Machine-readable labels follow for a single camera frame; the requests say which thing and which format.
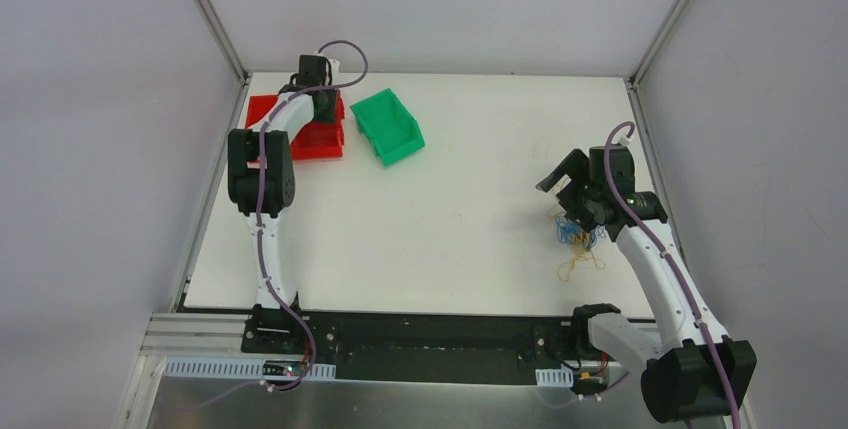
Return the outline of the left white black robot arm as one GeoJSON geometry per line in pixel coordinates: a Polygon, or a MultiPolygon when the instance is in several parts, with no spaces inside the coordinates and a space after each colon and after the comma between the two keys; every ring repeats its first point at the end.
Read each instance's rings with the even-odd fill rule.
{"type": "Polygon", "coordinates": [[[280,309],[297,299],[298,277],[283,228],[296,181],[291,142],[309,124],[334,123],[339,63],[324,54],[302,55],[298,71],[272,105],[227,138],[227,192],[244,218],[254,252],[256,304],[280,309]]]}

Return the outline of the red plastic bin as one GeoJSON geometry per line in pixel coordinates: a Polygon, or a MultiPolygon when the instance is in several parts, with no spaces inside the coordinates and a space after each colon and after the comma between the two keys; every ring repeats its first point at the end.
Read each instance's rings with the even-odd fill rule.
{"type": "MultiPolygon", "coordinates": [[[[244,127],[249,128],[267,115],[276,100],[276,95],[249,97],[244,127]]],[[[335,122],[333,124],[310,122],[305,125],[290,143],[292,159],[305,161],[341,158],[345,143],[342,126],[344,118],[345,106],[342,97],[338,95],[336,97],[335,122]]]]}

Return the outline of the green plastic bin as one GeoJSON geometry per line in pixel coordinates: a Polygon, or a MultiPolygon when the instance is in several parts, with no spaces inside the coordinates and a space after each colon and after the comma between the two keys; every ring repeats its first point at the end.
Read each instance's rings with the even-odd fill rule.
{"type": "Polygon", "coordinates": [[[357,129],[375,156],[389,167],[426,146],[418,121],[391,89],[384,89],[351,106],[357,129]]]}

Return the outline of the right circuit board connector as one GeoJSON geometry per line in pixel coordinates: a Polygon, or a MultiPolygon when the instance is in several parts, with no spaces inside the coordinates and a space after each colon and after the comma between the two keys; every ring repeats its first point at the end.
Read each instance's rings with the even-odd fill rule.
{"type": "Polygon", "coordinates": [[[608,381],[603,375],[595,373],[581,373],[572,386],[572,391],[578,395],[593,395],[603,392],[608,388],[608,381]]]}

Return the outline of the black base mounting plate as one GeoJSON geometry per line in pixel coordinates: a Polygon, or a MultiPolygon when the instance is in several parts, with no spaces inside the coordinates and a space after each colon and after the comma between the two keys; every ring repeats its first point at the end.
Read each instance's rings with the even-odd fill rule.
{"type": "Polygon", "coordinates": [[[530,385],[539,370],[596,371],[605,356],[590,348],[569,317],[471,316],[305,311],[255,307],[244,353],[297,356],[332,365],[344,380],[530,385]]]}

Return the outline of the left circuit board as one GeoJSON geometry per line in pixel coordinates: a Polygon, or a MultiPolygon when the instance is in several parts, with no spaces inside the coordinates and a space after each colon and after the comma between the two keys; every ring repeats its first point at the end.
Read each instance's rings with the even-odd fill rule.
{"type": "Polygon", "coordinates": [[[302,361],[269,359],[262,364],[262,375],[268,380],[295,380],[309,372],[308,363],[302,361]]]}

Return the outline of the aluminium frame rail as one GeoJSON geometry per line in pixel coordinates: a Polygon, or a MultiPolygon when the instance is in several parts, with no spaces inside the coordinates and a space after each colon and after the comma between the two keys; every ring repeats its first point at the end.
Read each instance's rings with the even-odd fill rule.
{"type": "Polygon", "coordinates": [[[141,344],[142,355],[240,354],[246,314],[155,313],[141,344]]]}

